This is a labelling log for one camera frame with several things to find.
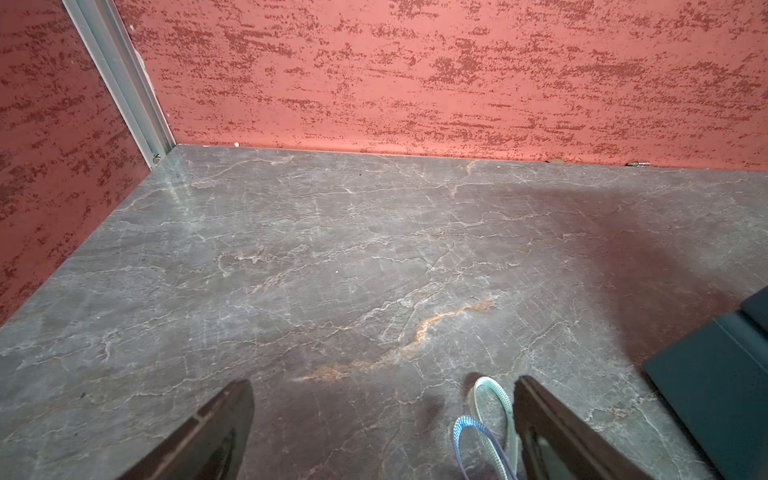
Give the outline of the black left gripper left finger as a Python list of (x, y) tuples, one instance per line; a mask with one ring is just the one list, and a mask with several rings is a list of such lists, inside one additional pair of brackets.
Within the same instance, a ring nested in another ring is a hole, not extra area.
[(254, 411), (251, 383), (232, 381), (121, 477), (235, 479)]

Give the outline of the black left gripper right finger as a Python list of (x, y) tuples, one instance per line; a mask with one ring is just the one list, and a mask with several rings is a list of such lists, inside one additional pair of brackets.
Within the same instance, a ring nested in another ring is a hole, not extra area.
[(529, 479), (649, 477), (529, 375), (515, 382), (514, 420)]

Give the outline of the green folded umbrella left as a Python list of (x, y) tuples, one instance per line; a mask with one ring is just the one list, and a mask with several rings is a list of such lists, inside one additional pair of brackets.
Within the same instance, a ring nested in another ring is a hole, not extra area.
[(517, 447), (518, 436), (515, 431), (513, 402), (510, 399), (506, 391), (501, 385), (494, 379), (488, 376), (481, 376), (475, 382), (470, 390), (470, 409), (474, 418), (480, 420), (485, 424), (485, 420), (482, 418), (482, 409), (480, 408), (479, 396), (484, 393), (492, 394), (504, 412), (505, 418), (505, 434), (502, 440), (498, 440), (500, 445), (504, 448), (511, 465), (515, 468), (517, 474)]

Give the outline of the teal drawer cabinet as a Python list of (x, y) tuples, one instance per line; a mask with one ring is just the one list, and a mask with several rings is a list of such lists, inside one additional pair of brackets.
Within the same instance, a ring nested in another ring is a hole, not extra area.
[(725, 479), (767, 477), (767, 290), (643, 369)]

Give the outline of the aluminium left corner post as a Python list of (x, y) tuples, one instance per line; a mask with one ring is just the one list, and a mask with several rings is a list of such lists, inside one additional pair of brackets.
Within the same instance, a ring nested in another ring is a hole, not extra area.
[(64, 0), (63, 5), (147, 166), (154, 169), (176, 141), (116, 4)]

